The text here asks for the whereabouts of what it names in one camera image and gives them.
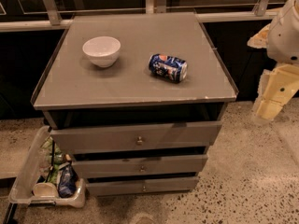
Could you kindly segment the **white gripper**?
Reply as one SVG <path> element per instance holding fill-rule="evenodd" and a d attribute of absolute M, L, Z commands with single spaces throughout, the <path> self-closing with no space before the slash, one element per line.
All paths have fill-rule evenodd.
<path fill-rule="evenodd" d="M 278 62 L 272 71 L 263 71 L 252 108 L 255 122 L 270 122 L 299 91 L 299 66 L 292 65 L 299 64 L 299 0 L 288 0 L 247 45 L 267 48 L 268 57 Z"/>

